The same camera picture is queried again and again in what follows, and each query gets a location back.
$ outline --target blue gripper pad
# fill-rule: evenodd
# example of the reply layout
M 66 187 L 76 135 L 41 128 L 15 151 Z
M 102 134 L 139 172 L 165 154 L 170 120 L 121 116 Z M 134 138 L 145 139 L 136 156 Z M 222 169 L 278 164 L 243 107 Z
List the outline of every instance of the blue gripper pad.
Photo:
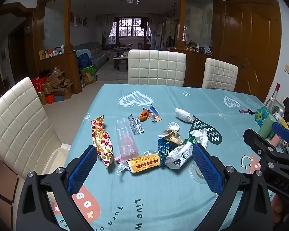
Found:
M 221 195 L 224 191 L 223 178 L 198 144 L 194 145 L 193 159 L 203 174 L 211 191 Z
M 281 139 L 289 143 L 289 130 L 284 126 L 280 125 L 278 122 L 272 124 L 272 131 L 277 134 Z
M 92 146 L 67 179 L 67 192 L 70 196 L 79 193 L 82 185 L 93 168 L 96 159 L 97 151 L 96 148 Z

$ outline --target green cup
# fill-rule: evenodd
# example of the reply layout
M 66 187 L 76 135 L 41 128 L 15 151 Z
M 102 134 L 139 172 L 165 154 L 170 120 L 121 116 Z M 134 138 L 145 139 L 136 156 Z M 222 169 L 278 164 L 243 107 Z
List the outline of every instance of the green cup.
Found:
M 268 115 L 266 120 L 264 121 L 263 125 L 258 131 L 258 134 L 266 139 L 269 133 L 272 131 L 272 124 L 276 122 L 276 119 L 272 115 Z

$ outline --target small trash bin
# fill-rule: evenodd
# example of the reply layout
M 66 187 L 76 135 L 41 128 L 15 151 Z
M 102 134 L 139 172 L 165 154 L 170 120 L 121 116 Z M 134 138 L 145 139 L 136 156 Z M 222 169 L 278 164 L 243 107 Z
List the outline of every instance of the small trash bin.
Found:
M 127 71 L 127 60 L 121 60 L 120 61 L 119 70 L 120 70 L 120 72 L 126 72 Z

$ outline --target blue tablecloth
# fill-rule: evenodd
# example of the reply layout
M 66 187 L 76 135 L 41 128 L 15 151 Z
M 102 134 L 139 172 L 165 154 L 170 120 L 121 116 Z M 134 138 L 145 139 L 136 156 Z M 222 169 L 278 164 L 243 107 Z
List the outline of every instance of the blue tablecloth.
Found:
M 214 145 L 208 142 L 207 151 L 225 166 L 231 165 L 238 172 L 248 173 L 249 157 L 259 159 L 243 140 L 246 129 L 258 131 L 259 126 L 250 114 L 239 113 L 239 110 L 256 111 L 263 106 L 255 96 L 164 85 L 107 84 L 100 89 L 90 106 L 65 165 L 92 144 L 90 121 L 102 115 L 113 143 L 114 155 L 119 156 L 116 120 L 127 118 L 130 114 L 139 117 L 142 106 L 151 103 L 162 120 L 152 122 L 147 119 L 142 123 L 145 132 L 133 136 L 140 155 L 157 150 L 158 135 L 168 129 L 170 122 L 177 122 L 181 136 L 188 138 L 191 124 L 180 121 L 175 114 L 175 108 L 181 108 L 220 132 L 222 143 Z M 105 169 L 103 162 L 97 160 L 84 183 L 100 206 L 99 218 L 90 225 L 94 230 L 195 230 L 215 202 L 216 195 L 207 184 L 200 184 L 192 178 L 192 162 L 190 158 L 179 170 L 164 166 L 134 174 L 125 170 L 118 176 L 116 162 Z M 221 228 L 231 223 L 241 195 L 237 194 Z M 62 216 L 57 215 L 57 219 L 62 220 Z

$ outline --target dining table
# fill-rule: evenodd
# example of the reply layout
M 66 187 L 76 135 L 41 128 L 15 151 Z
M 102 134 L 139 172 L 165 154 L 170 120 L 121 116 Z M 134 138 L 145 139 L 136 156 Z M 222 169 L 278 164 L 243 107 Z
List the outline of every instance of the dining table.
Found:
M 260 169 L 260 157 L 243 139 L 245 130 L 258 132 L 260 127 L 253 115 L 239 112 L 264 106 L 257 97 L 226 90 L 132 84 L 101 87 L 78 129 L 65 166 L 92 145 L 91 121 L 100 116 L 104 116 L 114 157 L 119 157 L 116 122 L 129 115 L 139 117 L 143 107 L 150 105 L 159 112 L 161 120 L 147 119 L 141 123 L 144 132 L 133 135 L 140 156 L 158 153 L 158 135 L 168 129 L 170 122 L 179 125 L 183 139 L 190 136 L 196 123 L 181 121 L 175 113 L 180 108 L 194 115 L 200 127 L 205 125 L 209 137 L 207 152 L 218 157 L 224 166 L 242 173 Z M 106 168 L 98 159 L 73 199 L 94 231 L 194 231 L 218 195 L 205 181 L 195 179 L 193 165 L 193 158 L 189 158 L 179 169 L 160 166 L 138 173 L 117 173 L 118 163 L 113 161 Z M 241 196 L 242 192 L 238 192 L 221 229 L 231 224 Z M 269 196 L 272 200 L 274 194 L 269 191 Z M 56 203 L 53 211 L 59 225 L 68 230 Z

